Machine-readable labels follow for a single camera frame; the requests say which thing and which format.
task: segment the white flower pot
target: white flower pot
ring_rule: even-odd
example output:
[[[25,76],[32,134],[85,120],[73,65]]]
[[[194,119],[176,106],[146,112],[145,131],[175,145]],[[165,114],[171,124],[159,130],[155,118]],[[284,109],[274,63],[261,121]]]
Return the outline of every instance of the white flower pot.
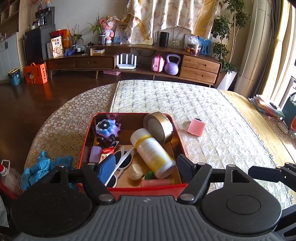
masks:
[[[225,76],[223,77],[222,81],[218,85],[217,89],[228,90],[228,88],[232,84],[232,82],[233,82],[236,75],[237,75],[237,73],[235,71],[232,71],[230,73],[226,72]]]

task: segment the drawer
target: drawer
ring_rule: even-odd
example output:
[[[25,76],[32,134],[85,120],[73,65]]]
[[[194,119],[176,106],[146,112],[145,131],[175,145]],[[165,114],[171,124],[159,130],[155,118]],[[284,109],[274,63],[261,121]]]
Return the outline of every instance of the drawer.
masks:
[[[76,68],[113,69],[114,58],[111,57],[81,57],[75,58]]]
[[[200,69],[207,72],[217,74],[220,68],[219,63],[215,63],[209,60],[194,58],[191,56],[184,55],[182,66],[194,69]]]
[[[74,59],[72,58],[46,60],[45,63],[47,70],[75,68]]]
[[[206,72],[199,69],[193,69],[188,67],[181,67],[180,77],[197,80],[204,83],[213,85],[216,82],[216,74]]]

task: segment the purple kettlebell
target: purple kettlebell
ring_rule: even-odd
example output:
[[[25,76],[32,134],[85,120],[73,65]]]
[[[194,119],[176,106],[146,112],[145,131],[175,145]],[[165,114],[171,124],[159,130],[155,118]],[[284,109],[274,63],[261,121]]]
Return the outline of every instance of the purple kettlebell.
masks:
[[[179,60],[177,63],[170,62],[169,57],[176,57]],[[181,61],[181,57],[179,55],[176,55],[173,53],[168,54],[167,55],[167,63],[165,65],[165,72],[170,75],[176,75],[179,72],[178,64],[180,63],[180,61]]]

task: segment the blue and purple toy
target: blue and purple toy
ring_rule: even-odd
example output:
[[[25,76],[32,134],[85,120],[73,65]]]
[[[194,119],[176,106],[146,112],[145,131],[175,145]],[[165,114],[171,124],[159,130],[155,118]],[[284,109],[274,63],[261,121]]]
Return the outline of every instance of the blue and purple toy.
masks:
[[[114,141],[118,137],[121,124],[115,120],[103,119],[96,125],[96,133],[107,141]]]

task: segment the cylindrical speaker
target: cylindrical speaker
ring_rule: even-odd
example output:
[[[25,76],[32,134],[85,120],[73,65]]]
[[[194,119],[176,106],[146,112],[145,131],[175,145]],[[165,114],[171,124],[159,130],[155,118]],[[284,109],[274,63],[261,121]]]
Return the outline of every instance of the cylindrical speaker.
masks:
[[[160,32],[159,34],[159,46],[160,47],[167,47],[168,46],[168,37],[169,37],[168,32]]]

